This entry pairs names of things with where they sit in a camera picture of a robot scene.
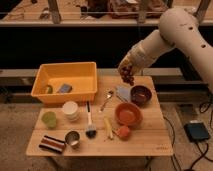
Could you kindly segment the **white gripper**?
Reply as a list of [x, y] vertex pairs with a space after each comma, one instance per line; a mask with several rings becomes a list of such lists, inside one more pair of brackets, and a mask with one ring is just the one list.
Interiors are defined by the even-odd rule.
[[124, 70], [127, 69], [132, 75], [135, 75], [143, 68], [143, 59], [140, 56], [134, 56], [127, 53], [121, 60], [118, 66], [118, 72], [121, 76], [124, 75]]

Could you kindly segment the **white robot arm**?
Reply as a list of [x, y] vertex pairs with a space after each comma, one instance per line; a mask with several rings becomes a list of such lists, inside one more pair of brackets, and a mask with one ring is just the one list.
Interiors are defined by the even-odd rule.
[[198, 30], [197, 19], [182, 8], [170, 8], [159, 18], [158, 28], [133, 45], [118, 66], [125, 82], [127, 74], [134, 75], [151, 66], [160, 56], [174, 48], [189, 58], [202, 81], [213, 93], [213, 47]]

